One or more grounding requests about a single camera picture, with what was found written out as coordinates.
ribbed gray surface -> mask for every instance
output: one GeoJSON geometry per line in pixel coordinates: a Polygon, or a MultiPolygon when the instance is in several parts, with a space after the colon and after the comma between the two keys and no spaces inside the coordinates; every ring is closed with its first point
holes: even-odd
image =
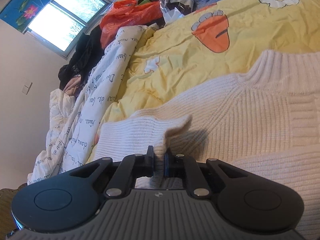
{"type": "Polygon", "coordinates": [[[222,220],[208,201],[195,200],[184,190],[134,189],[126,198],[107,201],[93,220],[77,229],[58,234],[43,234],[23,229],[11,239],[302,240],[303,238],[293,231],[276,236],[242,232],[222,220]]]}

window frame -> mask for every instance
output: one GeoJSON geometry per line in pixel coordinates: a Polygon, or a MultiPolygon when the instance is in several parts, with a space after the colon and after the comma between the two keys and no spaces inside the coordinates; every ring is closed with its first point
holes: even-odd
{"type": "Polygon", "coordinates": [[[66,15],[68,15],[70,18],[72,18],[73,20],[75,20],[76,22],[79,22],[81,25],[84,26],[82,28],[82,30],[78,33],[78,35],[69,44],[69,46],[66,48],[65,51],[59,49],[57,46],[55,46],[51,42],[47,41],[45,38],[40,36],[38,33],[34,32],[30,28],[27,28],[26,33],[33,36],[35,39],[40,41],[44,46],[46,46],[48,49],[52,50],[53,52],[55,52],[59,56],[63,57],[64,59],[68,59],[70,54],[74,51],[74,48],[75,48],[81,34],[87,33],[89,30],[94,28],[96,23],[98,22],[98,20],[102,18],[101,13],[104,12],[106,10],[106,8],[108,8],[112,3],[110,0],[101,0],[101,1],[104,2],[105,5],[87,23],[84,20],[82,20],[80,17],[75,15],[74,13],[70,12],[69,10],[67,10],[66,8],[64,8],[63,6],[58,4],[57,2],[55,2],[54,0],[50,1],[49,4],[53,5],[54,7],[56,7],[57,9],[59,9],[60,11],[62,11],[66,15]]]}

white sweater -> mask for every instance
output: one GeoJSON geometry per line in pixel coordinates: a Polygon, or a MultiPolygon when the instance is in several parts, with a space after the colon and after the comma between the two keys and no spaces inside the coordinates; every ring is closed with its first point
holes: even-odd
{"type": "Polygon", "coordinates": [[[105,123],[94,159],[109,156],[120,161],[153,145],[158,176],[140,179],[137,186],[170,188],[177,181],[161,178],[168,146],[174,154],[191,155],[198,162],[215,157],[233,163],[295,189],[305,203],[297,230],[307,239],[316,239],[320,235],[319,128],[320,53],[268,50],[246,74],[209,80],[158,108],[105,123]]]}

sweater cuff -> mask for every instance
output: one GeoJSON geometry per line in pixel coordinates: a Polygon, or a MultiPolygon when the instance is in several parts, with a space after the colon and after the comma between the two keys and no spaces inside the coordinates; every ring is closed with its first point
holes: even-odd
{"type": "Polygon", "coordinates": [[[97,151],[93,161],[111,157],[122,161],[127,155],[145,154],[148,146],[154,148],[155,175],[137,179],[136,187],[159,188],[162,181],[164,153],[169,146],[169,137],[188,130],[191,115],[177,119],[159,120],[152,116],[129,118],[121,122],[105,123],[101,127],[97,151]]]}

round black pad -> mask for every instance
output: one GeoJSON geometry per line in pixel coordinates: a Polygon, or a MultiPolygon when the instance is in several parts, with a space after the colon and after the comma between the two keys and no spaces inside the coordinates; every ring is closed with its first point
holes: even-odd
{"type": "Polygon", "coordinates": [[[244,196],[244,201],[257,210],[273,210],[280,206],[281,198],[268,190],[253,190],[244,196]]]}
{"type": "Polygon", "coordinates": [[[71,201],[71,194],[62,189],[44,190],[35,197],[36,206],[47,211],[63,209],[68,206],[71,201]]]}
{"type": "Polygon", "coordinates": [[[59,232],[92,217],[99,207],[90,180],[65,174],[23,188],[14,197],[12,214],[25,228],[59,232]]]}
{"type": "Polygon", "coordinates": [[[218,196],[221,214],[234,225],[255,233],[294,229],[304,205],[294,190],[255,176],[231,180],[218,196]]]}

